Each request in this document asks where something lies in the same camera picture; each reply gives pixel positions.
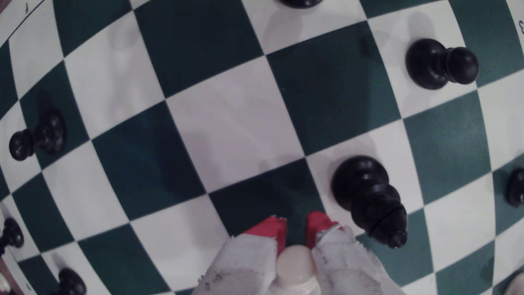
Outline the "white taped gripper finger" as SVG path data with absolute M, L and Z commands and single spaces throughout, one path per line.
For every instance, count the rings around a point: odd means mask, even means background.
M 307 215 L 306 245 L 311 249 L 321 294 L 405 294 L 378 257 L 356 239 L 352 228 L 326 213 Z
M 270 216 L 222 245 L 193 294 L 266 294 L 276 278 L 287 220 Z

